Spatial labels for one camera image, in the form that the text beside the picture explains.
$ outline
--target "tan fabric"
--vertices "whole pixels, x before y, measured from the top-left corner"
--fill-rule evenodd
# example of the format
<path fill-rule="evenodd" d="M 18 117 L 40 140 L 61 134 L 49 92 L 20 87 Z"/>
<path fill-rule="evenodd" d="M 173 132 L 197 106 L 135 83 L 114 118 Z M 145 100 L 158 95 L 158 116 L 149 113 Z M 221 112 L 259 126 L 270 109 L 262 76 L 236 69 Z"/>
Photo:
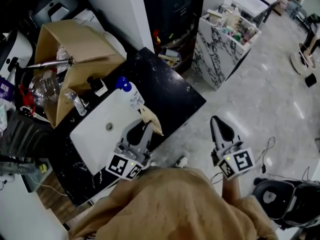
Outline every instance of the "tan fabric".
<path fill-rule="evenodd" d="M 173 168 L 120 181 L 69 236 L 95 232 L 97 240 L 277 239 L 255 197 L 229 205 L 202 172 Z"/>

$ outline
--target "blue bottle cap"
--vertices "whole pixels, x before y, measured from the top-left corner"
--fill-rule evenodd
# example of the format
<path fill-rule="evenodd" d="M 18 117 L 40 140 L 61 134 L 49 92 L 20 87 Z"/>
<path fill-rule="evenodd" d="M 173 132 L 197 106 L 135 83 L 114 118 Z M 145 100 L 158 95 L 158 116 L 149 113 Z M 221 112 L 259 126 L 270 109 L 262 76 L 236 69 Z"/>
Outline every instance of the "blue bottle cap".
<path fill-rule="evenodd" d="M 132 89 L 132 85 L 125 76 L 120 76 L 116 81 L 115 88 L 122 89 L 125 92 L 130 92 Z"/>

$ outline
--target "sink drain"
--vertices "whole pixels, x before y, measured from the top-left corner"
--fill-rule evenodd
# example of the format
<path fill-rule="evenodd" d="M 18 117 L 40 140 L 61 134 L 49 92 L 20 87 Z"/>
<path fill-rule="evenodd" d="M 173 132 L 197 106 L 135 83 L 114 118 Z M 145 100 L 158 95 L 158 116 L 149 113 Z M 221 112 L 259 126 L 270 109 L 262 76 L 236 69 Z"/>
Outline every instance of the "sink drain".
<path fill-rule="evenodd" d="M 105 128 L 108 132 L 111 132 L 114 129 L 114 124 L 112 122 L 108 122 Z"/>

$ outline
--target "tan shirt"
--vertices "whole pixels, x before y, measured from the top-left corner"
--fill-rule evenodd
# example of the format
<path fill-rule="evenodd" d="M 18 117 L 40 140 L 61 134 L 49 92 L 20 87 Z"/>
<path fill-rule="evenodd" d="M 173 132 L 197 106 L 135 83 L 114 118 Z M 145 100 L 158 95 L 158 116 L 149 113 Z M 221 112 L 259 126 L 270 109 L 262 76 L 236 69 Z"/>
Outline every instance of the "tan shirt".
<path fill-rule="evenodd" d="M 159 169 L 121 180 L 110 196 L 69 232 L 70 239 L 275 240 L 271 221 L 254 196 L 226 203 L 196 169 Z"/>

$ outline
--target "marble pattern cabinet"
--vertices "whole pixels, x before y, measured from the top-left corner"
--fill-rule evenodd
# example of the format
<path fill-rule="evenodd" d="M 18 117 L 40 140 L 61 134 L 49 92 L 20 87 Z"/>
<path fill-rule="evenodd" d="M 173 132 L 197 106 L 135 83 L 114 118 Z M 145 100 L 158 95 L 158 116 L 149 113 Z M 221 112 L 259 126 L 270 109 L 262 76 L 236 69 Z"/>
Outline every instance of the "marble pattern cabinet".
<path fill-rule="evenodd" d="M 262 32 L 256 29 L 256 34 L 242 45 L 216 28 L 208 17 L 199 20 L 192 68 L 216 91 L 236 71 Z M 242 24 L 244 28 L 252 26 L 244 18 Z"/>

